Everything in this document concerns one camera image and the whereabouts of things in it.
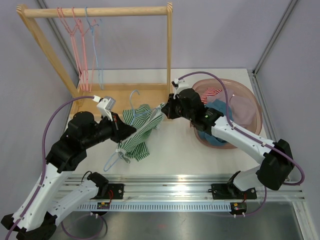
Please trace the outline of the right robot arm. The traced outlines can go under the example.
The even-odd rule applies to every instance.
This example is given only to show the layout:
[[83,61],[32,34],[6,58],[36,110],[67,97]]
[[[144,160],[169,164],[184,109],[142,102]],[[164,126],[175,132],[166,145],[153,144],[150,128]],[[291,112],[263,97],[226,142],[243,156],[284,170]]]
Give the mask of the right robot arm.
[[161,111],[171,120],[189,120],[197,130],[228,142],[259,163],[250,170],[237,171],[227,183],[216,188],[219,199],[241,199],[246,191],[260,186],[277,191],[294,168],[287,141],[265,139],[228,122],[222,112],[206,107],[192,88],[177,95],[171,93]]

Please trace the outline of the green white striped tank top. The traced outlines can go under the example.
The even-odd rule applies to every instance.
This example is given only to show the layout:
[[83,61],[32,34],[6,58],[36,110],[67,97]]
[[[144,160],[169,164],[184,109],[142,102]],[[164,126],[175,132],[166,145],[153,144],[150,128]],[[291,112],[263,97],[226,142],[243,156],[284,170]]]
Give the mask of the green white striped tank top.
[[126,163],[129,164],[132,159],[139,162],[150,155],[146,141],[164,120],[165,116],[161,111],[164,106],[165,104],[161,103],[151,108],[149,104],[142,104],[138,108],[123,111],[124,122],[136,129],[136,132],[119,143],[115,150]]

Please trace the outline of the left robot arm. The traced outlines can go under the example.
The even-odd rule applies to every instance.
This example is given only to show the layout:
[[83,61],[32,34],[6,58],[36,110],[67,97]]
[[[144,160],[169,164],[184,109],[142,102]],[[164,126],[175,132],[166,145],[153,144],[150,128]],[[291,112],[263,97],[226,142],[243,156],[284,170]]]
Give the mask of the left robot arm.
[[103,117],[100,122],[95,121],[91,112],[76,113],[47,154],[45,174],[40,176],[22,206],[15,213],[5,215],[1,224],[16,232],[18,240],[50,239],[57,226],[79,205],[90,199],[112,195],[108,179],[93,172],[77,189],[53,202],[65,180],[87,157],[87,149],[108,139],[120,143],[135,132],[133,126],[124,123],[114,112],[111,119]]

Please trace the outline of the blue tank top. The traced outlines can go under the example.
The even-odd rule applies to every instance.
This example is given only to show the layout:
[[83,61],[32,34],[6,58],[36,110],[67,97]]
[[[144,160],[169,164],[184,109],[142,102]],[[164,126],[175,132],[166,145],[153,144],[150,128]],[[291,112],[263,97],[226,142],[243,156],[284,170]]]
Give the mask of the blue tank top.
[[[224,116],[227,115],[227,112],[226,112],[227,105],[222,100],[216,99],[213,102],[208,102],[204,106],[207,108],[213,108],[213,109],[223,113]],[[197,131],[197,134],[201,140],[207,141],[210,146],[223,147],[228,143],[227,141],[224,141],[220,138],[209,135],[209,134],[202,132],[202,131],[199,131],[199,130]]]

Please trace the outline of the red white striped tank top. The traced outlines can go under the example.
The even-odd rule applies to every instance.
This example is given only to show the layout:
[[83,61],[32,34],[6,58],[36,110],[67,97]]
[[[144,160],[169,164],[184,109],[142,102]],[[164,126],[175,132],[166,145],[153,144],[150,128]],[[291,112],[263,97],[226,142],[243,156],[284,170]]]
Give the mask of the red white striped tank top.
[[208,103],[208,97],[214,97],[219,94],[222,90],[216,89],[215,87],[208,87],[203,94],[200,95],[200,99],[204,105]]

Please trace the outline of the pink wire hanger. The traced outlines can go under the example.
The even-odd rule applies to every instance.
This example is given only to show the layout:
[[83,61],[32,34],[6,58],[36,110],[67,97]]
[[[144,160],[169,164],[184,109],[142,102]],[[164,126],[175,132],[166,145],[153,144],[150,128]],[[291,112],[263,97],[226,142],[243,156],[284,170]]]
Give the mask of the pink wire hanger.
[[76,38],[75,38],[77,26],[75,26],[74,28],[71,28],[68,25],[68,23],[65,19],[65,15],[63,13],[63,9],[61,7],[57,7],[56,11],[57,11],[58,18],[59,18],[60,22],[62,23],[66,32],[69,34],[71,46],[72,46],[72,50],[73,50],[73,55],[74,55],[74,59],[75,59],[75,64],[76,64],[76,70],[78,73],[78,80],[79,80],[78,85],[79,85],[80,89],[83,90],[84,89],[83,85],[82,85],[83,69],[82,69],[82,66],[80,63],[79,52],[78,52]]

